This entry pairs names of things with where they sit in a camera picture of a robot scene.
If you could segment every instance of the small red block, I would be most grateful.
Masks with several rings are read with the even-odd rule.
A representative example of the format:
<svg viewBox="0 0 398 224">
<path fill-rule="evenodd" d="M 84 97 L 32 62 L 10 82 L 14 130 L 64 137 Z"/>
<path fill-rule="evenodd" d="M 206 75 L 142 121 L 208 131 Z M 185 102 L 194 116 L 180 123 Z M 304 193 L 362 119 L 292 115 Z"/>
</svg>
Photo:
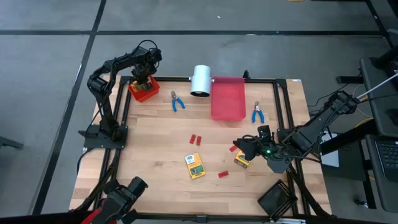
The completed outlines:
<svg viewBox="0 0 398 224">
<path fill-rule="evenodd" d="M 198 136 L 197 146 L 200 146 L 200 142 L 201 142 L 201 136 Z"/>
<path fill-rule="evenodd" d="M 228 171 L 220 172 L 220 173 L 218 173 L 218 178 L 225 177 L 228 174 L 229 174 Z"/>
<path fill-rule="evenodd" d="M 189 140 L 189 143 L 193 144 L 195 142 L 196 137 L 197 137 L 196 135 L 192 134 L 191 140 Z"/>
<path fill-rule="evenodd" d="M 238 148 L 238 147 L 236 147 L 236 146 L 234 145 L 234 146 L 232 146 L 229 150 L 230 150 L 231 152 L 233 152 L 233 151 L 235 151 L 237 148 Z"/>
</svg>

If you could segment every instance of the white cylinder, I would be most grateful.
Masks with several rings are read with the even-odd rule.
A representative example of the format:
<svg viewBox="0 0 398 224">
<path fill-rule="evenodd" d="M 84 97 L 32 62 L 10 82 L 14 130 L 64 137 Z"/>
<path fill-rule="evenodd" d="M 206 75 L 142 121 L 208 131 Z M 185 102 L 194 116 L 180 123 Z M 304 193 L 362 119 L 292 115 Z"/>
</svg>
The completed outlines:
<svg viewBox="0 0 398 224">
<path fill-rule="evenodd" d="M 197 65 L 191 78 L 191 95 L 199 97 L 210 96 L 211 77 L 210 67 Z"/>
</svg>

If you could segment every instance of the small yellow box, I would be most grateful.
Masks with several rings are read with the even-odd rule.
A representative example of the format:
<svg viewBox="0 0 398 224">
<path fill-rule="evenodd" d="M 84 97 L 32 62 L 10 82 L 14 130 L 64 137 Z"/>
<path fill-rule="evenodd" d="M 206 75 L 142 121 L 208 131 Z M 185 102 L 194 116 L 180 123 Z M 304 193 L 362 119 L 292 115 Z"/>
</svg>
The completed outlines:
<svg viewBox="0 0 398 224">
<path fill-rule="evenodd" d="M 235 161 L 235 163 L 243 166 L 244 168 L 248 168 L 248 165 L 250 163 L 250 161 L 247 161 L 244 159 L 244 153 L 242 152 L 242 150 L 239 150 L 234 161 Z"/>
<path fill-rule="evenodd" d="M 185 156 L 185 162 L 187 162 L 191 178 L 195 179 L 206 174 L 205 168 L 203 168 L 203 164 L 201 163 L 199 153 Z"/>
</svg>

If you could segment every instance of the wooden table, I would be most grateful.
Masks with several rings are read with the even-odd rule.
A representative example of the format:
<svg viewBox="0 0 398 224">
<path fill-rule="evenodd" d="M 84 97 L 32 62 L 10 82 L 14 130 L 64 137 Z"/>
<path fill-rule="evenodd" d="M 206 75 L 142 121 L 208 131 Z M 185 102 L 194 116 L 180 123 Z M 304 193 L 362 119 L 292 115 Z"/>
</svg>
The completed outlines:
<svg viewBox="0 0 398 224">
<path fill-rule="evenodd" d="M 117 179 L 127 185 L 135 176 L 142 178 L 149 188 L 134 205 L 138 212 L 179 213 L 209 215 L 267 215 L 257 199 L 278 179 L 287 182 L 286 174 L 275 174 L 261 157 L 255 158 L 247 169 L 234 163 L 238 150 L 230 152 L 232 141 L 244 134 L 257 135 L 261 125 L 259 118 L 252 123 L 254 102 L 259 100 L 265 121 L 271 131 L 278 128 L 274 92 L 271 84 L 247 83 L 246 118 L 241 122 L 213 121 L 210 114 L 210 97 L 190 95 L 189 82 L 159 82 L 160 92 L 144 103 L 132 99 L 127 125 L 129 134 L 122 150 Z M 300 80 L 287 80 L 289 98 L 295 125 L 309 120 L 307 102 Z M 172 109 L 170 91 L 185 103 L 186 109 L 177 104 Z M 119 112 L 123 111 L 124 98 Z M 118 92 L 113 88 L 111 102 Z M 279 90 L 281 104 L 283 92 Z M 285 126 L 287 116 L 282 108 Z M 202 136 L 201 146 L 190 144 L 192 134 Z M 199 152 L 206 175 L 192 180 L 184 157 Z M 79 206 L 97 184 L 100 176 L 103 149 L 87 154 L 80 166 L 70 208 Z M 330 204 L 320 164 L 302 161 L 306 185 L 324 210 Z M 229 176 L 218 178 L 218 173 L 227 170 Z M 299 188 L 298 210 L 303 213 Z"/>
</svg>

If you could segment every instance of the pliers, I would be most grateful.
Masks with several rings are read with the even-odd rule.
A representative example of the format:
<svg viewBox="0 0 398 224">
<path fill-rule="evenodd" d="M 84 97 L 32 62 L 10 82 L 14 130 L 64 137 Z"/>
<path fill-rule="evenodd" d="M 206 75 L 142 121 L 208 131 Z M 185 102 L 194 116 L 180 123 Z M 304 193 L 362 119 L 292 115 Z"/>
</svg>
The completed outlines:
<svg viewBox="0 0 398 224">
<path fill-rule="evenodd" d="M 175 92 L 173 90 L 172 90 L 172 98 L 173 98 L 172 104 L 173 104 L 174 112 L 177 111 L 177 108 L 175 107 L 175 101 L 176 100 L 181 104 L 182 109 L 185 109 L 184 103 L 182 103 L 182 100 L 175 94 Z"/>
<path fill-rule="evenodd" d="M 256 122 L 256 113 L 257 112 L 259 112 L 259 114 L 260 114 L 261 123 L 264 124 L 264 115 L 263 115 L 262 111 L 260 110 L 260 106 L 259 106 L 259 102 L 258 101 L 256 101 L 256 103 L 254 104 L 253 117 L 251 118 L 253 123 Z"/>
</svg>

